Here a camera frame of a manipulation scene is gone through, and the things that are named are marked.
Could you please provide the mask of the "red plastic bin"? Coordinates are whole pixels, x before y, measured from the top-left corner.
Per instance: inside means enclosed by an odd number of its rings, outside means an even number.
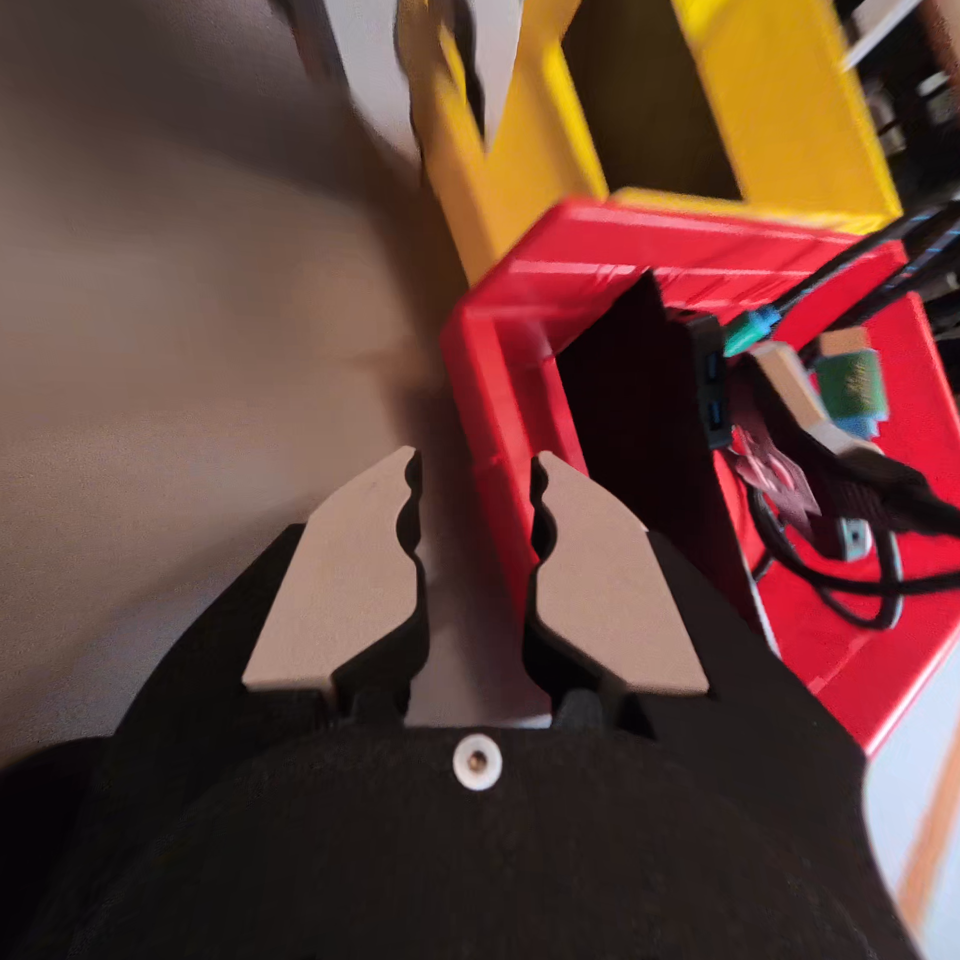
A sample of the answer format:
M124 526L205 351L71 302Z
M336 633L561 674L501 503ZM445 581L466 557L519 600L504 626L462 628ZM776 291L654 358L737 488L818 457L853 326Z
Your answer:
M530 468L549 450L596 478L585 462L588 433L570 412L557 358L619 295L649 272L664 306L729 323L774 301L855 242L851 234L720 214L570 199L536 222L454 308L441 349L473 461L478 494L516 617L522 621L536 554ZM810 295L775 332L801 347L906 261L887 242ZM958 414L928 318L916 294L868 323L891 414L882 450L923 472L958 504ZM703 479L678 494L688 516L713 525L721 566L706 574L757 623L743 560L761 542L743 487L719 454L702 458ZM926 682L958 644L958 591L907 601L893 630L844 623L812 589L777 564L759 586L772 639L788 666L875 755Z

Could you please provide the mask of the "black bin divider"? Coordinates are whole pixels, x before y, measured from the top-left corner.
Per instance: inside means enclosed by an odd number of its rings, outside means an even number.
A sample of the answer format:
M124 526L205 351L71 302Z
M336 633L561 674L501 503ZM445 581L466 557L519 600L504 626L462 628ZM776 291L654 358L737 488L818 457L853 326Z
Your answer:
M747 621L753 579L684 390L675 334L652 270L558 355L590 478L664 534Z

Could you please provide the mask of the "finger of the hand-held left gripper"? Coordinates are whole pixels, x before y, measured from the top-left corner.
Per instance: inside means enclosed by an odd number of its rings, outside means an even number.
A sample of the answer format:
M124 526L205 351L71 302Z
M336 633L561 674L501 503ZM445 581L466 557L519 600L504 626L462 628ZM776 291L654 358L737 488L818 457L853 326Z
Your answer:
M522 31L522 1L448 1L443 25L462 65L465 99L483 149L492 150L506 108Z
M399 50L397 1L325 1L351 106L374 142L404 164L421 164L410 82Z

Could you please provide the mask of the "yellow plastic bin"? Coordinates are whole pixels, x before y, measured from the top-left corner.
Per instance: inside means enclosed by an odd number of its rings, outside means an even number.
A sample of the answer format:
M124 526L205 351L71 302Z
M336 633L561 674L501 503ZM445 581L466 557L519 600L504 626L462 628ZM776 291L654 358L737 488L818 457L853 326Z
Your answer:
M902 213L831 2L507 2L497 131L453 2L400 2L424 173L469 282L570 199L870 234Z

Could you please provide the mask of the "pink patterned tag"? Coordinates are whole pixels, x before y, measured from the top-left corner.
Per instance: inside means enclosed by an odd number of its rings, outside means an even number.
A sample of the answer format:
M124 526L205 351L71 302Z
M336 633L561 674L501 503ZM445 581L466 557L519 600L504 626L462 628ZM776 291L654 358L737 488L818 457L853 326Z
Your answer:
M767 498L778 514L794 525L821 517L803 469L786 456L760 428L736 425L727 455L731 468L753 491Z

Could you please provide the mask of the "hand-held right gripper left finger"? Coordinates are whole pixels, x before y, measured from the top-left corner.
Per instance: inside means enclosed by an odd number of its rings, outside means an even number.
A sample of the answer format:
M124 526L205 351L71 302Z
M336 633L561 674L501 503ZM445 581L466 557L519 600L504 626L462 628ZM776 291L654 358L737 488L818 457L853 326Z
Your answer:
M401 446L314 510L243 674L249 691L408 694L429 626L423 464Z

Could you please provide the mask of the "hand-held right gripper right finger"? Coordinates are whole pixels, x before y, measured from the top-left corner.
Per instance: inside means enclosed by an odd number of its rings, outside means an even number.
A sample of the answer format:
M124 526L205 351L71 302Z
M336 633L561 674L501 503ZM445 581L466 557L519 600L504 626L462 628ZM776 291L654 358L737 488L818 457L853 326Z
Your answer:
M698 697L704 667L644 523L550 451L531 465L536 638L613 694Z

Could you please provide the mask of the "thin black cable green plug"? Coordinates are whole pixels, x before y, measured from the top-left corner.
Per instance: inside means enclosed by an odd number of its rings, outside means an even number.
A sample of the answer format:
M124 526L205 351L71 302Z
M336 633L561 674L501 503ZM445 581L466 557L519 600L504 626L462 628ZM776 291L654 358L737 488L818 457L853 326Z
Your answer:
M740 313L726 326L724 355L744 354L767 340L784 319L825 284L832 282L884 244L921 239L914 254L882 283L842 312L825 331L859 327L930 280L948 272L958 258L959 198L939 199L902 214L862 236L776 299Z

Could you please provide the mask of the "black usb adapter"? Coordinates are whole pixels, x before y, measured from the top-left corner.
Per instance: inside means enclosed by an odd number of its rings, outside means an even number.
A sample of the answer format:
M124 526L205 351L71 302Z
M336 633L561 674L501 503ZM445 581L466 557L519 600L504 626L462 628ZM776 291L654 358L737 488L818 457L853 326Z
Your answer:
M727 391L726 332L712 314L690 309L669 313L678 350L678 365L697 415L706 447L725 450L733 439Z

